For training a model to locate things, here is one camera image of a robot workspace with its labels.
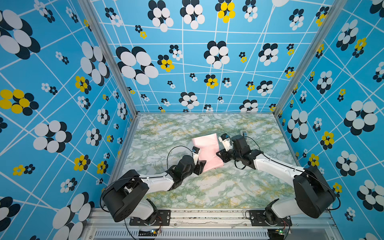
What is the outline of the purple wrapping paper sheet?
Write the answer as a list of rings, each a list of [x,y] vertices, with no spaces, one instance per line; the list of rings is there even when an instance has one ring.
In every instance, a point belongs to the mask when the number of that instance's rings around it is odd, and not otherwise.
[[[193,138],[194,147],[200,149],[199,161],[206,161],[203,173],[220,168],[224,162],[216,153],[220,151],[217,134]]]

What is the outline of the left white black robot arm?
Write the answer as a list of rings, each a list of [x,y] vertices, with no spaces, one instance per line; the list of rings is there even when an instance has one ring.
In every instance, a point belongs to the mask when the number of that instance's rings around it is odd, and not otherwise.
[[[146,195],[175,190],[190,175],[202,174],[206,163],[193,154],[184,155],[177,165],[162,174],[144,176],[129,170],[104,190],[101,201],[116,223],[127,218],[137,218],[146,225],[152,225],[159,210]]]

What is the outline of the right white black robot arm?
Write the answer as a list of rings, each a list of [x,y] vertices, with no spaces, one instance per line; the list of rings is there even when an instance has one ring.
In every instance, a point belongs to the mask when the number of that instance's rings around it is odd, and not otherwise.
[[[293,198],[276,199],[265,207],[265,221],[269,225],[301,214],[316,219],[338,199],[317,167],[303,168],[273,159],[261,150],[252,150],[246,138],[241,135],[233,138],[227,134],[221,135],[219,142],[224,149],[217,152],[217,156],[224,163],[233,160],[245,167],[271,174],[292,186],[295,191]]]

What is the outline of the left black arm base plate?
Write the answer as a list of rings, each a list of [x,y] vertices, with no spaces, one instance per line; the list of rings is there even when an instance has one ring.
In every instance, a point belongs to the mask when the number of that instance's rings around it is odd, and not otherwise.
[[[130,226],[169,226],[171,220],[171,210],[157,210],[147,220],[131,217]]]

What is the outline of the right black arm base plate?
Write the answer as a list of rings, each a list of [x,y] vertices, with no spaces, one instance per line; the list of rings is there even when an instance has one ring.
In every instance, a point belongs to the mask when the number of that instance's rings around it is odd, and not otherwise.
[[[247,210],[245,213],[247,220],[251,222],[252,227],[291,227],[292,221],[286,217],[284,219],[268,220],[264,210]]]

